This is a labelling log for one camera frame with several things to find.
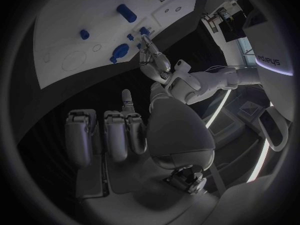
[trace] white board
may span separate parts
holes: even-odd
[[[130,61],[141,42],[139,30],[146,27],[153,39],[178,19],[192,12],[196,0],[50,0],[40,11],[34,28],[33,55],[40,88],[68,76],[112,64],[115,48],[128,44]],[[117,12],[125,4],[137,19],[129,23]],[[83,40],[80,31],[89,32]]]

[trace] glowing white edge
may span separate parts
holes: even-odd
[[[270,67],[268,67],[268,66],[265,66],[265,65],[261,64],[261,63],[258,61],[257,58],[255,58],[255,62],[256,62],[259,66],[261,66],[261,67],[263,67],[263,68],[265,68],[265,69],[271,70],[271,71],[273,71],[273,72],[276,72],[276,73],[279,73],[279,74],[283,74],[283,75],[293,76],[293,74],[290,73],[290,72],[279,71],[279,70],[270,68]]]
[[[266,156],[267,156],[267,153],[269,150],[269,146],[270,146],[270,144],[269,144],[268,140],[266,139],[264,141],[264,145],[263,145],[260,157],[258,159],[258,162],[257,162],[251,176],[249,177],[247,183],[254,181],[258,177],[258,175],[263,167],[263,164],[265,162],[265,159],[266,159]]]
[[[223,100],[221,101],[220,105],[218,106],[218,108],[216,109],[216,111],[214,112],[214,114],[211,116],[211,118],[209,119],[209,121],[207,122],[207,124],[205,125],[206,128],[209,128],[210,125],[213,123],[213,121],[216,119],[216,117],[218,116],[219,112],[221,111],[222,107],[224,106],[229,94],[230,94],[231,90],[228,90],[227,93],[225,94]]]

